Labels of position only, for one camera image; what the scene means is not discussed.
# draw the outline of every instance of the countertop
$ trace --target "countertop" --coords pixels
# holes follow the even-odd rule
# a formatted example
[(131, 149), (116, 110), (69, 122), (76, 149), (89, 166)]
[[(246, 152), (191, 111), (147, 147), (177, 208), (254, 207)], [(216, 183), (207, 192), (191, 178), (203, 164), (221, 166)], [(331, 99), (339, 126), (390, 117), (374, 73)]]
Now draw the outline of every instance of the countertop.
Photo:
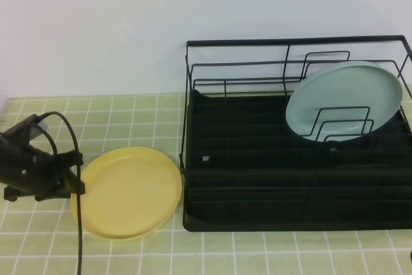
[[(32, 113), (64, 112), (85, 165), (124, 146), (149, 146), (178, 162), (182, 94), (11, 99), (0, 131)], [(412, 102), (404, 102), (412, 114)], [(50, 118), (59, 151), (72, 149), (67, 129)], [(44, 138), (32, 142), (50, 151)], [(84, 235), (83, 274), (137, 275), (407, 275), (412, 230), (343, 232), (187, 232), (182, 204), (156, 232), (109, 242)], [(67, 200), (0, 200), (2, 275), (75, 275), (77, 225)]]

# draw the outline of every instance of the light blue plate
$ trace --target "light blue plate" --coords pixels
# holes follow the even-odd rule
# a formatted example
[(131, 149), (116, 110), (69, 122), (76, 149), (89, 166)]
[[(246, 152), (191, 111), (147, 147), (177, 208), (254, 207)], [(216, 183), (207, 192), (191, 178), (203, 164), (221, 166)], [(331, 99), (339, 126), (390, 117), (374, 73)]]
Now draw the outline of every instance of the light blue plate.
[[(401, 100), (402, 87), (390, 72), (372, 62), (340, 62), (328, 71), (312, 74), (299, 85), (286, 108), (286, 121), (290, 129), (298, 135), (307, 135), (304, 138), (308, 140), (345, 141), (359, 137), (362, 130), (370, 131), (371, 121), (359, 121), (364, 120), (368, 112), (362, 107), (370, 107), (368, 119), (374, 121), (373, 131), (396, 113)], [(322, 110), (311, 134), (321, 108), (348, 106), (359, 108)], [(322, 123), (329, 120), (338, 122), (327, 122), (321, 128)]]

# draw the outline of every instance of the white background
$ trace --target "white background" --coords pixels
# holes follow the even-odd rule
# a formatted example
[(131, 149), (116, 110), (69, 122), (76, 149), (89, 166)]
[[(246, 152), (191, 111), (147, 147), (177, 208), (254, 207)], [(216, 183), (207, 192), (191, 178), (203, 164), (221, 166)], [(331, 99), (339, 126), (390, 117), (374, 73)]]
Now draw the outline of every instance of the white background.
[(186, 40), (378, 34), (412, 41), (411, 0), (0, 0), (0, 90), (183, 91)]

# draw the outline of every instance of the black dish rack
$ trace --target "black dish rack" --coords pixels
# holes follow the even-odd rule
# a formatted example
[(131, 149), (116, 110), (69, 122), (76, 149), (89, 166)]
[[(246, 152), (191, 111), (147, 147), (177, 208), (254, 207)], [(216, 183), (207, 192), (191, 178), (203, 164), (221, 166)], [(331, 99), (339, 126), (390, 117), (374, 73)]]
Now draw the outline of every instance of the black dish rack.
[[(379, 54), (385, 44), (396, 57), (353, 56), (362, 51), (368, 56), (371, 50)], [(227, 47), (276, 47), (283, 49), (284, 58), (190, 60), (192, 49)], [(292, 57), (294, 49), (304, 53)], [(340, 120), (363, 122), (364, 128), (371, 124), (369, 130), (343, 142), (334, 141), (333, 136), (322, 141), (305, 139), (293, 133), (285, 120), (293, 86), (316, 65), (363, 60), (389, 66), (412, 98), (404, 78), (412, 51), (404, 36), (188, 41), (185, 58), (180, 166), (185, 178), (183, 225), (187, 230), (412, 228), (412, 134), (402, 107), (372, 132), (369, 107), (324, 107), (365, 110), (364, 119)], [(194, 71), (202, 67), (216, 67), (221, 73), (225, 68), (259, 66), (280, 70), (274, 69), (268, 77), (218, 74), (216, 78), (194, 78)]]

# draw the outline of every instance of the plate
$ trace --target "plate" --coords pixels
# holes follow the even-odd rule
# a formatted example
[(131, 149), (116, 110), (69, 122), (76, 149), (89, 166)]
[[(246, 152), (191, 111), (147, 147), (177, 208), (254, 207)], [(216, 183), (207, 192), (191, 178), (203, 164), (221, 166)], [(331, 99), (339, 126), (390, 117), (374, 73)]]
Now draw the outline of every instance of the plate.
[[(350, 140), (359, 137), (362, 130), (367, 133), (384, 125), (399, 109), (401, 100), (402, 87), (390, 72), (372, 62), (340, 62), (301, 83), (290, 97), (286, 121), (291, 130), (308, 140)], [(319, 110), (333, 107), (339, 109), (321, 111), (311, 133)], [(374, 121), (373, 125), (372, 121), (358, 121), (364, 120), (368, 113), (362, 107), (370, 107), (368, 119)], [(322, 126), (329, 120), (333, 122)]]
[[(127, 240), (143, 236), (173, 214), (182, 192), (178, 168), (163, 153), (125, 147), (106, 153), (81, 174), (83, 228), (101, 238)], [(77, 219), (76, 195), (71, 211)]]

